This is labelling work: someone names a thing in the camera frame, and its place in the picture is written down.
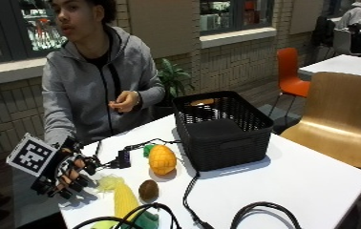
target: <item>wooden chair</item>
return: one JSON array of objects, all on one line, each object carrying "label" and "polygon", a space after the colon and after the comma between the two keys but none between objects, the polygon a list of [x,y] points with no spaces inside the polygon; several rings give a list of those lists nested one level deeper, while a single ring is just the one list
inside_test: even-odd
[{"label": "wooden chair", "polygon": [[[295,48],[283,48],[277,52],[278,58],[278,86],[279,94],[273,103],[267,116],[270,116],[273,109],[278,103],[282,94],[293,96],[291,104],[297,96],[306,97],[309,91],[309,81],[303,81],[297,76],[297,50]],[[291,109],[291,104],[285,113],[285,119]]]},{"label": "wooden chair", "polygon": [[361,168],[359,75],[313,75],[303,116],[281,136]]}]

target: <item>brown fruit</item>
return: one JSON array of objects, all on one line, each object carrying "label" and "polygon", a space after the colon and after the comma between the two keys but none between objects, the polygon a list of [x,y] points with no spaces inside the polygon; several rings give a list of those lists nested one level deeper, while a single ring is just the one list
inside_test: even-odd
[{"label": "brown fruit", "polygon": [[145,202],[149,202],[153,199],[155,199],[158,196],[157,183],[151,179],[145,180],[142,184],[140,185],[138,193],[140,193],[140,198]]}]

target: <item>black cable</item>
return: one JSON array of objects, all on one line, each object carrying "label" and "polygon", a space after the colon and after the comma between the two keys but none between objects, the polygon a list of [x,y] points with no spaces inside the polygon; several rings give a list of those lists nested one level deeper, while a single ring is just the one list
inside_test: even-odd
[{"label": "black cable", "polygon": [[246,205],[245,207],[242,207],[238,210],[238,212],[235,213],[235,216],[234,216],[233,221],[231,221],[231,227],[230,227],[230,229],[235,229],[237,228],[237,226],[238,226],[238,224],[239,224],[239,222],[241,222],[245,214],[249,213],[253,210],[253,208],[255,208],[258,206],[269,207],[269,208],[277,209],[281,212],[283,212],[287,215],[287,217],[290,218],[290,220],[291,220],[294,229],[301,229],[293,213],[285,207],[282,207],[281,205],[278,205],[275,203],[271,203],[271,202],[254,202],[254,203],[250,203],[249,205]]},{"label": "black cable", "polygon": [[173,140],[173,141],[165,141],[159,138],[154,138],[153,140],[149,140],[149,141],[145,141],[140,144],[136,144],[136,145],[129,145],[129,146],[125,146],[125,150],[136,150],[136,149],[140,149],[142,146],[145,146],[147,143],[153,142],[154,140],[159,140],[161,142],[163,142],[165,144],[174,144],[174,143],[181,143],[179,140]]},{"label": "black cable", "polygon": [[[116,218],[116,217],[98,217],[98,218],[93,218],[93,219],[89,219],[89,220],[85,220],[84,222],[81,222],[77,226],[74,226],[72,229],[78,229],[81,228],[82,226],[93,223],[93,222],[97,222],[97,221],[102,221],[102,220],[109,220],[109,221],[117,221],[120,222],[121,224],[126,224],[126,225],[130,225],[130,221],[126,221],[124,219],[120,219],[120,218]],[[136,229],[142,229],[140,226],[137,225],[133,225],[133,227]]]},{"label": "black cable", "polygon": [[[162,140],[159,138],[154,138],[149,141],[145,141],[142,143],[138,143],[138,144],[134,144],[134,145],[129,145],[129,146],[125,146],[124,150],[125,151],[132,151],[132,150],[137,150],[140,149],[142,146],[145,146],[147,143],[151,143],[153,141],[155,140],[159,140],[161,142],[163,142],[165,144],[174,144],[174,143],[181,143],[179,140],[171,140],[171,141],[166,141],[166,140]],[[102,169],[113,169],[110,164],[114,160],[110,160],[108,161],[106,163],[101,164],[98,167],[97,167],[97,171],[102,170]]]},{"label": "black cable", "polygon": [[201,174],[198,173],[198,171],[195,171],[195,175],[194,177],[191,178],[190,182],[189,182],[189,185],[183,191],[183,195],[182,195],[182,206],[183,208],[187,210],[189,214],[191,215],[191,219],[195,223],[198,223],[203,229],[211,229],[213,227],[206,223],[203,222],[199,217],[197,216],[197,214],[194,213],[194,211],[191,210],[191,208],[189,207],[189,204],[187,204],[187,196],[190,194],[190,191],[193,189],[193,186],[195,184],[195,181],[198,179],[198,177],[201,176]]},{"label": "black cable", "polygon": [[150,209],[150,208],[154,208],[154,209],[163,209],[163,210],[169,213],[170,217],[171,217],[170,228],[173,227],[173,222],[174,222],[175,225],[177,225],[177,229],[181,229],[181,226],[179,226],[177,217],[175,217],[175,215],[173,214],[170,208],[169,208],[165,204],[161,204],[161,203],[157,203],[157,202],[143,204],[143,205],[136,207],[134,209],[132,209],[132,211],[124,216],[124,218],[122,218],[124,221],[120,221],[118,224],[117,224],[116,226],[113,226],[110,229],[113,229],[113,228],[114,228],[114,229],[118,229],[120,226],[121,226],[121,225],[125,223],[125,221],[128,220],[128,218],[129,218],[138,210],[142,209],[142,210],[140,211],[140,213],[137,213],[137,216],[134,217],[134,219],[132,220],[132,223],[129,224],[130,227],[129,227],[128,229],[130,229],[132,226],[136,226],[134,222],[136,222],[136,220],[138,219],[138,217],[141,216],[141,214],[142,214],[147,209]]}]

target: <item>yellow fruit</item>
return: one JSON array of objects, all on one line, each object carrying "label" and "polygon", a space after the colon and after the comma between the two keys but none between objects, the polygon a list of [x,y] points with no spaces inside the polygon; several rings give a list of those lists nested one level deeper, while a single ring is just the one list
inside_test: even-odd
[{"label": "yellow fruit", "polygon": [[171,150],[163,145],[154,145],[150,150],[149,163],[157,175],[165,175],[174,170],[177,158]]}]

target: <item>black plastic basket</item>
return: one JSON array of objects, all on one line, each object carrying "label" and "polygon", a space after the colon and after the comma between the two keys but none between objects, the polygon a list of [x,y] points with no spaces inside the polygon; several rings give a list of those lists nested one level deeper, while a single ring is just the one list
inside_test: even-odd
[{"label": "black plastic basket", "polygon": [[263,159],[271,119],[231,91],[173,99],[179,141],[197,171]]}]

